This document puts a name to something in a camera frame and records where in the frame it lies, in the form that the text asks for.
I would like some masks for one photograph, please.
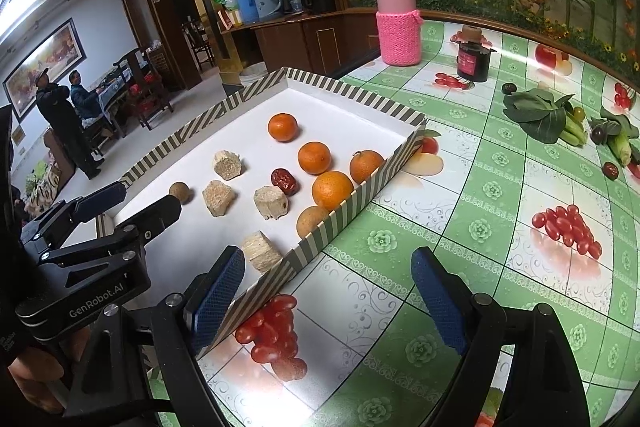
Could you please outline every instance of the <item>tangerine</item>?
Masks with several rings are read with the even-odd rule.
[[[271,137],[279,142],[288,142],[298,133],[298,122],[285,112],[271,117],[267,130]]]
[[[375,151],[356,151],[349,163],[351,179],[361,184],[384,162],[385,159]]]
[[[298,151],[298,163],[307,174],[322,174],[331,165],[331,151],[322,142],[305,143]]]
[[[320,174],[311,187],[311,195],[316,205],[329,212],[340,206],[353,192],[353,183],[340,171],[329,171]]]

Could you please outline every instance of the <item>white bucket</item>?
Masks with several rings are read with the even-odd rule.
[[[264,62],[258,62],[253,66],[242,70],[240,73],[240,83],[246,87],[251,86],[256,80],[260,80],[267,74],[267,65]]]

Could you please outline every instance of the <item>human hand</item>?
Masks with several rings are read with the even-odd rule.
[[[63,350],[71,360],[79,362],[91,331],[84,327],[72,334]],[[9,373],[24,397],[49,413],[60,413],[62,405],[53,396],[47,382],[58,380],[64,370],[56,358],[37,347],[27,347],[9,366]]]

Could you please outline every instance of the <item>dark date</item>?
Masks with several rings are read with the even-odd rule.
[[[286,196],[293,196],[298,191],[298,182],[287,169],[275,169],[271,173],[271,185],[282,190]]]

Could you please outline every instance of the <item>metal bolt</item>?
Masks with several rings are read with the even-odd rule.
[[[102,313],[107,315],[107,317],[113,317],[113,315],[118,313],[118,305],[117,304],[109,304],[109,305],[105,306],[105,308],[102,311]]]
[[[481,306],[488,306],[494,300],[492,299],[491,295],[487,295],[486,293],[476,293],[474,295],[474,301],[476,301]]]
[[[177,306],[182,302],[182,295],[179,293],[172,293],[171,295],[167,295],[166,299],[164,299],[164,303],[170,308]]]
[[[554,309],[544,302],[540,302],[536,308],[538,308],[538,311],[545,316],[553,315],[554,313]]]

